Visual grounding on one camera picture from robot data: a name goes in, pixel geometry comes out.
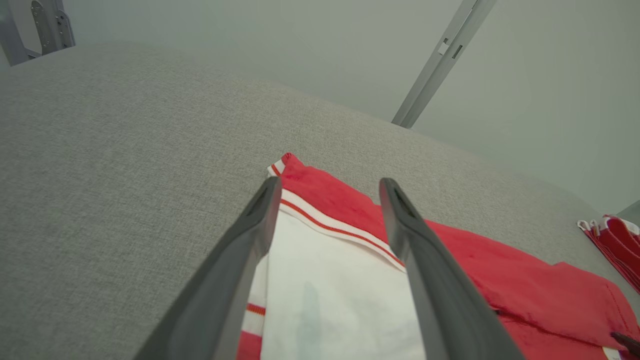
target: metal bracket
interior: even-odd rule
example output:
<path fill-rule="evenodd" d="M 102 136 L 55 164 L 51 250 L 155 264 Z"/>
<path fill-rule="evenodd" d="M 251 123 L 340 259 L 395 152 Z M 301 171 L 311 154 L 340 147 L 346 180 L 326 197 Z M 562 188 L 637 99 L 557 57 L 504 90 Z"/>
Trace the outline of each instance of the metal bracket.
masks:
<path fill-rule="evenodd" d="M 47 13 L 44 10 L 42 4 L 33 0 L 31 2 L 31 14 L 33 20 L 36 23 L 36 29 L 38 30 L 38 36 L 40 37 L 40 45 L 42 45 L 42 54 L 46 55 L 58 50 L 56 41 L 51 33 L 51 27 L 49 26 L 49 20 L 47 19 Z"/>
<path fill-rule="evenodd" d="M 489 14 L 496 0 L 463 0 L 391 123 L 411 128 Z"/>
<path fill-rule="evenodd" d="M 69 16 L 63 10 L 56 12 L 56 20 L 58 21 L 58 36 L 60 36 L 60 42 L 62 48 L 66 49 L 76 44 L 74 39 L 74 32 L 71 30 L 71 22 L 69 22 Z"/>

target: white fabric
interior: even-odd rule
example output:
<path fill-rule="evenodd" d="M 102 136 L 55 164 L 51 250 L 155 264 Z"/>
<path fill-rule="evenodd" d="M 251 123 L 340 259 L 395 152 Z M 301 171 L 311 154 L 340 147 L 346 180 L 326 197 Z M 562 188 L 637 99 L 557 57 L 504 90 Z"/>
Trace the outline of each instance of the white fabric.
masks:
<path fill-rule="evenodd" d="M 384 262 L 280 211 L 261 359 L 424 360 L 408 278 Z"/>

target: red and white striped trim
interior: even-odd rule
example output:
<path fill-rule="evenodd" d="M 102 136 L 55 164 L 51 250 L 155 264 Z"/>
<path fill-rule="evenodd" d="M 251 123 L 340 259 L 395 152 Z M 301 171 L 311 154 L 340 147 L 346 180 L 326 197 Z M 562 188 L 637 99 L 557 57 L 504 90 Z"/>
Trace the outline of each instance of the red and white striped trim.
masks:
<path fill-rule="evenodd" d="M 367 247 L 381 255 L 398 270 L 402 272 L 406 271 L 402 261 L 394 255 L 389 245 L 384 241 L 378 239 L 367 231 L 358 229 L 357 227 L 341 222 L 340 220 L 330 218 L 289 190 L 282 190 L 280 210 L 294 218 L 297 218 L 321 234 L 352 241 Z"/>
<path fill-rule="evenodd" d="M 264 314 L 266 309 L 252 303 L 246 305 L 242 322 L 242 331 L 262 336 L 264 332 Z"/>
<path fill-rule="evenodd" d="M 282 159 L 276 161 L 275 164 L 272 164 L 270 167 L 267 168 L 267 171 L 269 172 L 269 176 L 280 176 L 280 174 L 282 174 L 282 172 L 284 171 L 284 163 L 282 162 Z"/>

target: white stripe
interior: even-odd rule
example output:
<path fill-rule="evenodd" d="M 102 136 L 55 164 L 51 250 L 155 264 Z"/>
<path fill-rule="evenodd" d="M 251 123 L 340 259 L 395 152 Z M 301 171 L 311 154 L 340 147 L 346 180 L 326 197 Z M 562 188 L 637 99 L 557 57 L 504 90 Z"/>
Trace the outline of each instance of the white stripe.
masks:
<path fill-rule="evenodd" d="M 242 331 L 262 336 L 264 332 L 264 316 L 256 314 L 253 311 L 245 310 L 242 321 Z"/>
<path fill-rule="evenodd" d="M 276 174 L 276 172 L 275 172 L 275 171 L 273 171 L 273 169 L 271 168 L 271 165 L 269 165 L 269 167 L 267 167 L 267 172 L 269 173 L 269 177 L 272 177 L 272 176 L 278 176 L 278 175 Z"/>
<path fill-rule="evenodd" d="M 284 171 L 284 163 L 282 162 L 282 159 L 276 161 L 276 163 L 274 164 L 275 167 L 278 169 L 278 172 L 282 174 L 282 172 Z"/>
<path fill-rule="evenodd" d="M 334 227 L 336 229 L 340 229 L 342 231 L 346 231 L 346 232 L 349 232 L 349 233 L 352 233 L 352 234 L 360 235 L 360 236 L 366 238 L 367 240 L 379 245 L 381 248 L 393 253 L 391 251 L 391 248 L 389 247 L 389 245 L 387 245 L 384 241 L 378 239 L 377 237 L 373 236 L 371 233 L 368 233 L 367 231 L 358 229 L 357 227 L 354 227 L 354 226 L 349 225 L 349 224 L 347 224 L 345 222 L 341 222 L 339 220 L 336 220 L 334 218 L 331 218 L 331 217 L 325 215 L 324 213 L 322 213 L 318 209 L 314 208 L 311 204 L 306 202 L 304 199 L 302 199 L 300 196 L 296 195 L 295 193 L 290 192 L 289 190 L 286 190 L 286 189 L 282 190 L 282 199 L 286 200 L 286 201 L 289 201 L 290 203 L 292 203 L 295 206 L 299 207 L 304 212 L 306 212 L 309 216 L 311 216 L 312 218 L 316 219 L 321 224 L 324 224 L 324 225 L 329 226 L 329 227 Z M 406 272 L 406 269 L 404 268 L 404 266 L 402 264 L 398 263 L 393 257 L 389 256 L 386 252 L 380 250 L 376 246 L 374 246 L 374 245 L 372 245 L 372 244 L 370 244 L 370 243 L 368 243 L 368 242 L 366 242 L 366 241 L 364 241 L 362 239 L 359 239 L 357 237 L 350 236 L 350 235 L 347 235 L 347 234 L 338 233 L 336 231 L 331 231 L 331 230 L 325 229 L 323 227 L 320 227 L 320 226 L 314 224 L 313 222 L 311 222 L 309 219 L 307 219 L 301 213 L 298 213 L 296 210 L 290 208 L 289 206 L 286 206 L 285 204 L 281 204 L 280 205 L 280 209 L 282 211 L 286 212 L 287 214 L 289 214 L 289 215 L 297 218 L 298 220 L 302 221 L 303 223 L 307 224 L 309 227 L 311 227 L 313 230 L 316 230 L 319 233 L 322 233 L 322 234 L 325 234 L 325 235 L 329 235 L 329 236 L 333 236 L 334 238 L 338 238 L 338 239 L 353 241 L 353 242 L 358 243 L 358 244 L 360 244 L 360 245 L 362 245 L 364 247 L 367 247 L 368 249 L 371 249 L 371 250 L 375 251 L 376 253 L 378 253 L 379 255 L 381 255 L 387 261 L 391 262 L 391 264 L 393 266 L 395 266 L 396 268 L 398 268 L 400 271 Z"/>
<path fill-rule="evenodd" d="M 632 233 L 633 235 L 640 235 L 640 228 L 638 228 L 638 225 L 635 225 L 631 221 L 626 221 L 623 218 L 621 218 L 620 220 L 625 223 L 627 230 L 629 230 L 630 233 Z"/>

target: folded red garment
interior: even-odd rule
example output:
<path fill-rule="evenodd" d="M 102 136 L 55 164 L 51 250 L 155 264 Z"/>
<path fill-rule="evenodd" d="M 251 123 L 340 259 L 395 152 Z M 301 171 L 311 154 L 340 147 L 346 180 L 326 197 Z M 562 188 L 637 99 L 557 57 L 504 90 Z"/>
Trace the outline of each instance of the folded red garment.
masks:
<path fill-rule="evenodd" d="M 387 242 L 381 209 L 368 196 L 290 153 L 269 171 L 281 177 L 284 189 L 324 215 Z M 625 349 L 612 332 L 640 339 L 636 316 L 612 282 L 566 263 L 549 265 L 478 234 L 426 222 L 528 359 L 606 360 L 602 347 Z M 260 344 L 259 337 L 243 333 L 240 352 L 246 356 L 239 358 L 255 359 Z"/>
<path fill-rule="evenodd" d="M 611 265 L 640 293 L 640 235 L 635 224 L 605 215 L 599 224 L 578 221 Z"/>

